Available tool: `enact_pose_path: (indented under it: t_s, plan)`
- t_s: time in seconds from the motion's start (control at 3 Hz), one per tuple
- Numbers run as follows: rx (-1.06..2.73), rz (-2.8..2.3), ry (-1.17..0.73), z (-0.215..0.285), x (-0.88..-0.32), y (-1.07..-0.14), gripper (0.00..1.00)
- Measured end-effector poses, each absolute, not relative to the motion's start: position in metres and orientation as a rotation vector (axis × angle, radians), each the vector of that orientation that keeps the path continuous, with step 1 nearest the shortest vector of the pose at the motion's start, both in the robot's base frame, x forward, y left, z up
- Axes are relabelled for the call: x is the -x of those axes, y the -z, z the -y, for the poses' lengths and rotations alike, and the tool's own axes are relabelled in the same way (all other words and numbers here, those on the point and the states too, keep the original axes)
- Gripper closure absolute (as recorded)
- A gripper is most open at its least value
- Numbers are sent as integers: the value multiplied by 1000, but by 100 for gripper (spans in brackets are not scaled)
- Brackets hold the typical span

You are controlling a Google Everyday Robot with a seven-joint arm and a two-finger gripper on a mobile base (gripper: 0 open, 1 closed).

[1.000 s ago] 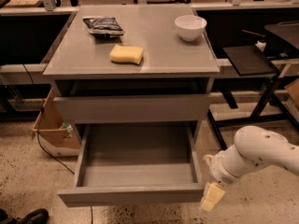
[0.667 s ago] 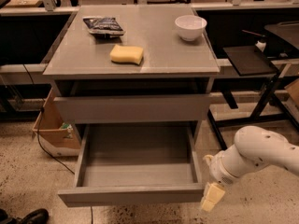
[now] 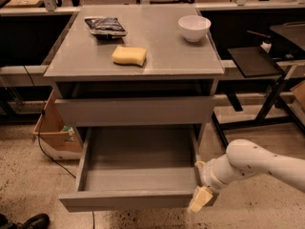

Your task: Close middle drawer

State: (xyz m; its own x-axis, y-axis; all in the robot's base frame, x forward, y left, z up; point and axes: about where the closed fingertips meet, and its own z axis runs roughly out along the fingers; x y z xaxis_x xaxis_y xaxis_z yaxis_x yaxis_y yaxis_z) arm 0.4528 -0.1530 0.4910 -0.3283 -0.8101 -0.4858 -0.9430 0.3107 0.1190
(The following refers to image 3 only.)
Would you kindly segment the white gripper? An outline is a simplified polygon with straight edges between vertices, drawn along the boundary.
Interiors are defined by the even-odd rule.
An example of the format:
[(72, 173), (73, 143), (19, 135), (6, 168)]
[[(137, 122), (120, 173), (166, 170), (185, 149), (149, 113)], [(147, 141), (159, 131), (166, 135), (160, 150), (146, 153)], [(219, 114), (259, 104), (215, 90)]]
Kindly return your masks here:
[(222, 178), (228, 162), (222, 158), (213, 158), (208, 162), (197, 161), (194, 165), (200, 174), (202, 187), (197, 186), (193, 192), (187, 211), (198, 213), (213, 198), (213, 193), (218, 194), (227, 186)]

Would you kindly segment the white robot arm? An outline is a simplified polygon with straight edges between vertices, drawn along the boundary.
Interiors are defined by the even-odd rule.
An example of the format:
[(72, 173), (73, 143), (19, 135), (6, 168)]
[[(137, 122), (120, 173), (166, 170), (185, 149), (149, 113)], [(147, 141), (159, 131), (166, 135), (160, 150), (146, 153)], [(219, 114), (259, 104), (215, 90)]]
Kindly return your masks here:
[(231, 182), (266, 174), (305, 192), (305, 160), (274, 154), (246, 139), (229, 143), (226, 153), (195, 163), (202, 185), (197, 186), (188, 212), (198, 213)]

